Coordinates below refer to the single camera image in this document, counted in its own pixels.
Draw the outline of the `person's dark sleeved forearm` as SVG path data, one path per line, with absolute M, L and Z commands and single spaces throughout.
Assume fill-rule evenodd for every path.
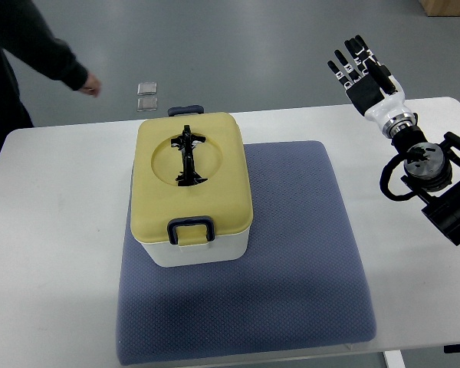
M 72 90 L 87 83 L 87 69 L 68 44 L 54 36 L 32 1 L 0 1 L 0 48 Z

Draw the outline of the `person's hand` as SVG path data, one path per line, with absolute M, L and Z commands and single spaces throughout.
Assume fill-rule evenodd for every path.
M 101 91 L 101 86 L 101 81 L 94 74 L 88 73 L 85 83 L 78 91 L 88 96 L 98 97 Z

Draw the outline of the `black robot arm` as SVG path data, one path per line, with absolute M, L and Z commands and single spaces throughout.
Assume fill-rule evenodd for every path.
M 391 138 L 397 154 L 384 166 L 380 191 L 394 202 L 417 196 L 423 215 L 454 245 L 460 245 L 460 136 L 447 132 L 440 143 L 430 143 L 418 126 L 407 126 Z M 389 189 L 394 169 L 402 164 L 401 181 L 410 189 L 397 195 Z

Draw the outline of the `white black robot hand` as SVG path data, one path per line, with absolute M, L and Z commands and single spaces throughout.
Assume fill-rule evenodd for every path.
M 336 60 L 328 61 L 327 66 L 360 115 L 376 123 L 388 139 L 414 127 L 417 116 L 405 105 L 404 90 L 388 67 L 379 62 L 360 35 L 345 40 L 344 45 L 351 59 L 335 50 Z

